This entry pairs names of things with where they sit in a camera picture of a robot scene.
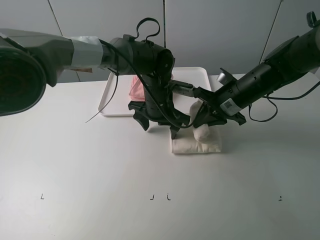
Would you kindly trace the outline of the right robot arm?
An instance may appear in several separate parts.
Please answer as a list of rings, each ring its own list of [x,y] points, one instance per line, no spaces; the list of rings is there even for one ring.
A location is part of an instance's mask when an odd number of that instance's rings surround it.
[[[242,109],[319,67],[320,22],[309,20],[308,25],[310,31],[279,45],[240,79],[222,69],[218,76],[222,87],[217,91],[195,88],[193,94],[204,106],[193,126],[224,125],[228,120],[243,125],[246,118],[240,113]]]

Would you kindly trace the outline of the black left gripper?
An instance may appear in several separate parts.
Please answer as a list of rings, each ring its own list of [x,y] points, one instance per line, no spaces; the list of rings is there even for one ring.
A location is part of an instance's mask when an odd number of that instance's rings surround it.
[[[143,75],[140,79],[145,101],[132,101],[128,109],[133,110],[133,119],[136,120],[144,131],[150,127],[150,122],[163,126],[170,126],[170,137],[175,139],[181,128],[190,123],[190,117],[175,109],[173,93],[170,90],[170,78],[159,77],[158,75]]]

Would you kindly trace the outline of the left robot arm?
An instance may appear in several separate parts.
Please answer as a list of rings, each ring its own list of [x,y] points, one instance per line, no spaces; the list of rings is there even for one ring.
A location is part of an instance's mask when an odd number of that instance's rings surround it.
[[[143,129],[150,122],[170,127],[172,136],[189,126],[190,117],[175,109],[172,53],[130,35],[106,42],[95,36],[59,35],[3,28],[0,31],[0,114],[34,107],[46,86],[54,87],[64,70],[107,68],[116,76],[137,75],[144,102],[131,101],[133,118]]]

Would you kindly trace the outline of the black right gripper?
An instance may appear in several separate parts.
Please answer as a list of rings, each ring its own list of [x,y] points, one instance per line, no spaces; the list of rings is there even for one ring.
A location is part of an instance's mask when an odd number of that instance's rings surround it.
[[[223,85],[215,92],[197,87],[195,98],[203,101],[197,111],[193,127],[225,125],[233,120],[246,123],[240,111],[260,98],[284,86],[288,81],[288,67],[280,62],[263,62],[240,79]]]

